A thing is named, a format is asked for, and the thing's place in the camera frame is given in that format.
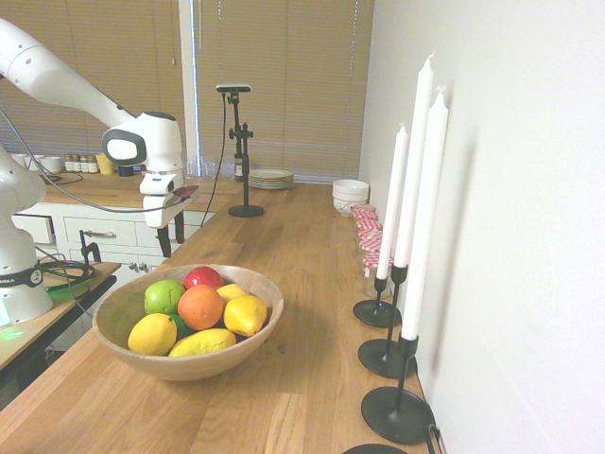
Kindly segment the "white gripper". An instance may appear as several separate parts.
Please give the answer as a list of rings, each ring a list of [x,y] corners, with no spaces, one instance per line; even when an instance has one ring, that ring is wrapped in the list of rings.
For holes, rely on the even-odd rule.
[[[146,224],[157,230],[157,239],[163,257],[171,256],[171,243],[168,222],[174,219],[175,238],[183,243],[184,236],[184,203],[173,194],[173,191],[184,187],[184,176],[181,172],[147,172],[139,189],[144,195],[143,209]]]

